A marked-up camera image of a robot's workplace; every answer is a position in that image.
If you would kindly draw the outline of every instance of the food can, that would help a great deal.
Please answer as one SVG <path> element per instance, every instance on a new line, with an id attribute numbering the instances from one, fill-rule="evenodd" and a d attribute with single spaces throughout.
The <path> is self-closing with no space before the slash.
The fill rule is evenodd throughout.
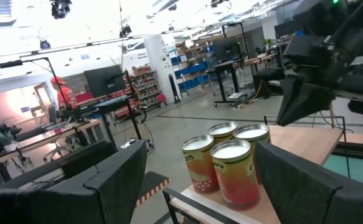
<path id="1" fill-rule="evenodd" d="M 213 146 L 210 154 L 226 206 L 236 211 L 256 207 L 260 193 L 250 143 L 223 141 Z"/>
<path id="2" fill-rule="evenodd" d="M 225 122 L 211 126 L 207 134 L 214 137 L 214 144 L 232 139 L 233 131 L 238 127 L 236 122 Z"/>
<path id="3" fill-rule="evenodd" d="M 196 192 L 211 194 L 219 190 L 210 149 L 214 138 L 208 134 L 196 136 L 181 145 L 189 175 Z"/>
<path id="4" fill-rule="evenodd" d="M 233 132 L 233 136 L 235 139 L 246 140 L 250 143 L 252 147 L 253 161 L 255 161 L 254 158 L 255 158 L 256 141 L 262 140 L 267 143 L 271 143 L 270 128 L 265 124 L 249 124 L 246 126 L 242 126 L 240 128 L 237 128 Z M 258 183 L 262 184 L 262 179 L 260 178 L 260 175 L 257 171 L 257 167 L 256 167 L 256 175 Z"/>

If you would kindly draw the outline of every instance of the white column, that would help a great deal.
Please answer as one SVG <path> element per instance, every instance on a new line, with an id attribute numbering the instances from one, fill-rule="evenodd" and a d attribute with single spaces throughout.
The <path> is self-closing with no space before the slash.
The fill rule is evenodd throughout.
<path id="1" fill-rule="evenodd" d="M 169 52 L 167 51 L 168 46 L 166 46 L 165 41 L 161 35 L 145 37 L 144 44 L 148 53 L 151 67 L 156 71 L 159 87 L 162 93 L 166 96 L 166 101 L 168 103 L 173 103 L 174 95 L 171 89 L 169 75 L 173 77 L 178 96 L 180 97 L 181 94 L 177 84 L 176 76 L 173 71 Z"/>
<path id="2" fill-rule="evenodd" d="M 276 19 L 276 12 L 271 11 L 266 14 L 266 17 L 262 19 L 262 29 L 265 39 L 276 39 L 274 26 L 278 25 Z"/>

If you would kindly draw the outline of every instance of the grey floor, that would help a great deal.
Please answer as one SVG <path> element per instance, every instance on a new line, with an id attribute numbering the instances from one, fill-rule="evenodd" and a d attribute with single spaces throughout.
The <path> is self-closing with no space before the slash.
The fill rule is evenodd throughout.
<path id="1" fill-rule="evenodd" d="M 213 96 L 211 88 L 184 94 L 182 103 L 163 106 L 148 113 L 146 125 L 150 128 L 156 150 L 148 157 L 146 171 L 154 171 L 171 178 L 170 187 L 181 192 L 191 185 L 184 157 L 180 145 L 186 139 L 205 134 L 208 127 L 222 121 L 236 121 L 240 126 L 245 124 L 262 123 L 266 114 L 277 114 L 282 97 L 274 96 L 239 110 L 233 110 L 229 105 L 218 105 L 214 108 L 214 100 L 220 99 L 219 94 Z M 347 108 L 347 101 L 338 99 L 333 103 L 336 115 L 345 116 L 347 128 L 356 133 L 363 133 L 363 116 L 351 113 Z M 312 118 L 301 119 L 292 126 L 311 126 Z M 322 119 L 315 119 L 314 127 L 330 128 Z M 115 141 L 122 145 L 132 136 L 136 136 L 132 124 L 126 122 L 117 126 Z M 42 163 L 42 155 L 48 149 L 30 152 L 35 166 Z M 12 164 L 9 165 L 10 174 L 19 175 Z M 157 194 L 139 206 L 133 216 L 132 223 L 154 223 L 167 212 L 162 194 Z"/>

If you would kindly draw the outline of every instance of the box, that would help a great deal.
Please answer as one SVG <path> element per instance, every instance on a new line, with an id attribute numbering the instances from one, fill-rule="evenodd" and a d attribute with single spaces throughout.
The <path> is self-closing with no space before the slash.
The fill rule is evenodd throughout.
<path id="1" fill-rule="evenodd" d="M 135 77 L 138 77 L 140 75 L 144 75 L 144 74 L 151 72 L 151 67 L 149 67 L 149 65 L 140 66 L 138 68 L 133 66 L 131 69 L 133 69 L 133 73 L 134 73 Z"/>

